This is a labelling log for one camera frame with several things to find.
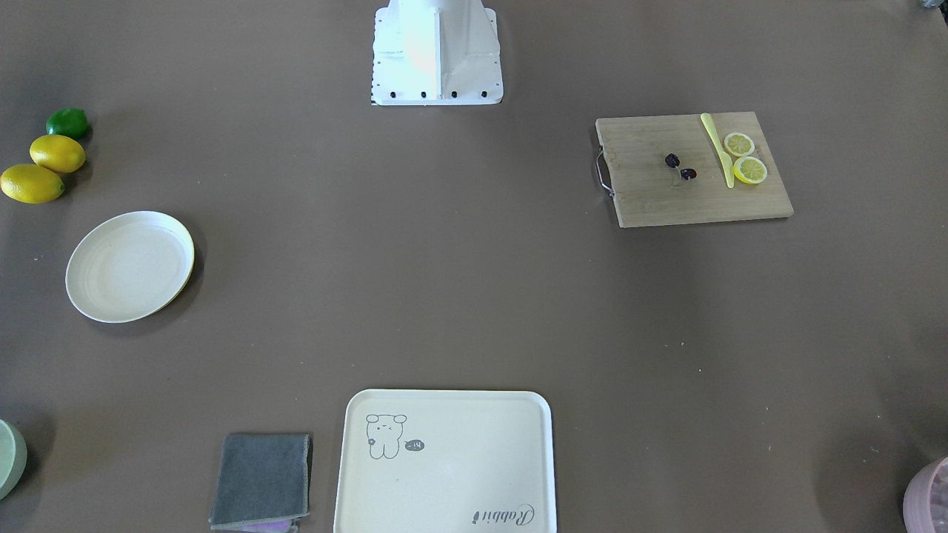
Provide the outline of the dark red cherry pair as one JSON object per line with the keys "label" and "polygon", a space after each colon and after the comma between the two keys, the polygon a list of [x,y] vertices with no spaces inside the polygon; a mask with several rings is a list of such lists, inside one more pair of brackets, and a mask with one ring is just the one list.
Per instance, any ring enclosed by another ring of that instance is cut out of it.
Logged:
{"label": "dark red cherry pair", "polygon": [[664,163],[666,163],[672,172],[672,185],[674,187],[697,178],[696,170],[684,167],[683,164],[681,164],[681,159],[675,154],[667,154],[666,158],[664,158]]}

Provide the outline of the mint green bowl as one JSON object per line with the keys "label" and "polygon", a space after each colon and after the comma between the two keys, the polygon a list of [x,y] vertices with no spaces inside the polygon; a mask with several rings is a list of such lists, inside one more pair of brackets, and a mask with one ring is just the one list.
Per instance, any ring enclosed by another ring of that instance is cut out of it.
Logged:
{"label": "mint green bowl", "polygon": [[1,499],[21,480],[27,462],[24,436],[13,424],[1,419]]}

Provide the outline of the yellow lemon near scoop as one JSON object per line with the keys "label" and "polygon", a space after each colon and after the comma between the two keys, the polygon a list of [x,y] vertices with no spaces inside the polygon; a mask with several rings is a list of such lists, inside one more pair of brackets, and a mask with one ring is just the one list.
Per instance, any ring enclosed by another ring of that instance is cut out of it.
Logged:
{"label": "yellow lemon near scoop", "polygon": [[27,204],[54,201],[67,189],[58,173],[37,164],[17,164],[6,169],[1,186],[7,197]]}

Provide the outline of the pink bowl with ice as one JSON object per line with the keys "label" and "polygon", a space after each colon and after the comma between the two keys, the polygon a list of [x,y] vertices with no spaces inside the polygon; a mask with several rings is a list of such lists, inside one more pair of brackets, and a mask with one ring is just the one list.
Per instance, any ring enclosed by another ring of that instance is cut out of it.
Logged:
{"label": "pink bowl with ice", "polygon": [[907,532],[947,532],[947,457],[929,463],[905,489]]}

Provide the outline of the lemon slice far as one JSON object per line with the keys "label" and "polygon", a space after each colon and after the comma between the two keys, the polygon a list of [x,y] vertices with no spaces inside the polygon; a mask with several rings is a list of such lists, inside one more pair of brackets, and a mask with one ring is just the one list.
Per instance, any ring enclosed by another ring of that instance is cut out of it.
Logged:
{"label": "lemon slice far", "polygon": [[742,132],[731,132],[722,139],[722,147],[733,158],[755,155],[755,142]]}

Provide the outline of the wooden cutting board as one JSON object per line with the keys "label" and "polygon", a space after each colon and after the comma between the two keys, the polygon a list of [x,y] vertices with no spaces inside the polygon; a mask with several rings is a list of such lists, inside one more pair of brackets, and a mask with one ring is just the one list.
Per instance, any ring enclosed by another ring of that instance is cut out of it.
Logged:
{"label": "wooden cutting board", "polygon": [[755,112],[712,113],[718,138],[744,133],[769,173],[727,186],[700,115],[599,118],[597,165],[620,227],[661,227],[790,217],[795,210]]}

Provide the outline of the yellow lemon near lime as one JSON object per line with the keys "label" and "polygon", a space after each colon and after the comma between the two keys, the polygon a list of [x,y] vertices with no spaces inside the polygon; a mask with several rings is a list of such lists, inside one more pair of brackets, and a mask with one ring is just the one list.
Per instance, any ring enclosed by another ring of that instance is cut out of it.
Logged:
{"label": "yellow lemon near lime", "polygon": [[33,162],[57,173],[78,171],[86,161],[86,152],[74,138],[47,134],[34,139],[28,149]]}

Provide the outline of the grey folded cloth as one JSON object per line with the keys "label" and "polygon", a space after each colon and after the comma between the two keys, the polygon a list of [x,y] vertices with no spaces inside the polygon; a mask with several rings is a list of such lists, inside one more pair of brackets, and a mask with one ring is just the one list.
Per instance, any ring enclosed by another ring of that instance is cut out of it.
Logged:
{"label": "grey folded cloth", "polygon": [[223,442],[210,529],[297,532],[309,514],[310,435],[230,433]]}

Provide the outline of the lemon slice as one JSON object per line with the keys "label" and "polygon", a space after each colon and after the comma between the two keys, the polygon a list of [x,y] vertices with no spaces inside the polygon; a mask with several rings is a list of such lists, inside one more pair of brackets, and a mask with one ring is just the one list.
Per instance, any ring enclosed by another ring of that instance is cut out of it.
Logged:
{"label": "lemon slice", "polygon": [[722,147],[733,158],[755,155],[755,142],[742,132],[731,132],[722,139]]}
{"label": "lemon slice", "polygon": [[732,163],[732,174],[745,184],[761,184],[768,178],[769,170],[761,159],[748,155]]}

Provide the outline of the cream round plate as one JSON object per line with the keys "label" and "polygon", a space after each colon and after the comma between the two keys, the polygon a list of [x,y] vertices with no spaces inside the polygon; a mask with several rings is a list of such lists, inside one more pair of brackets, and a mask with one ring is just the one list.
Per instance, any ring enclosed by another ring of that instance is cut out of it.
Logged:
{"label": "cream round plate", "polygon": [[64,274],[71,304],[106,324],[155,314],[186,287],[196,262],[192,234],[155,210],[117,215],[92,229],[73,250]]}

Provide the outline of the lemon slice near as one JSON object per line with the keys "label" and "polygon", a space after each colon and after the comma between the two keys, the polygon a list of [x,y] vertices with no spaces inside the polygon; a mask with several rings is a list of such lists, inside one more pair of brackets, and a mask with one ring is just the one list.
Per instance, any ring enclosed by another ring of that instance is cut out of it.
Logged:
{"label": "lemon slice near", "polygon": [[745,184],[761,184],[768,178],[769,170],[761,159],[748,155],[732,163],[732,174]]}

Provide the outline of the yellow plastic knife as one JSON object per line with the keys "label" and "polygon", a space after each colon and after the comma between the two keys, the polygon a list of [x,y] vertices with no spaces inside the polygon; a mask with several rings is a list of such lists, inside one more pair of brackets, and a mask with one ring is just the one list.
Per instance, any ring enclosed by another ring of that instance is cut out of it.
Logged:
{"label": "yellow plastic knife", "polygon": [[715,127],[714,118],[709,113],[701,113],[698,117],[714,147],[715,154],[718,156],[726,186],[728,186],[729,189],[734,189],[735,176],[732,172],[732,156],[724,149],[722,137],[718,134],[717,127]]}

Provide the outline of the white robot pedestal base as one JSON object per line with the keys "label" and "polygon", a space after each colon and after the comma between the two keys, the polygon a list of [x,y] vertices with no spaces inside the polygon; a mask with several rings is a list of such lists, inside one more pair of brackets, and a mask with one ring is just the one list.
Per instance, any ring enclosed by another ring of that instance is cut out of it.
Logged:
{"label": "white robot pedestal base", "polygon": [[503,97],[497,16],[483,2],[390,1],[375,12],[373,105],[489,105]]}

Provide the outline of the cream rabbit tray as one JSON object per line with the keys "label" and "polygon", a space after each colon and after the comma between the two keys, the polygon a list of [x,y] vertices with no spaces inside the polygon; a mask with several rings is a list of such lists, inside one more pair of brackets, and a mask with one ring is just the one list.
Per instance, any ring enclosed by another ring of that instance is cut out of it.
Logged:
{"label": "cream rabbit tray", "polygon": [[336,532],[555,532],[553,419],[526,391],[364,390],[349,401]]}

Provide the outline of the green lime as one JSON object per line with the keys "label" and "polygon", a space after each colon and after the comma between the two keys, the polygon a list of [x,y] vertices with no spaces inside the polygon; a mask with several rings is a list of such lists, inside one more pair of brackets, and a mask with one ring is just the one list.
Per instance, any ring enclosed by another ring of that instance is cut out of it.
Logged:
{"label": "green lime", "polygon": [[86,112],[80,108],[61,108],[52,113],[45,122],[45,132],[48,135],[68,136],[68,138],[83,138],[89,131],[90,124]]}

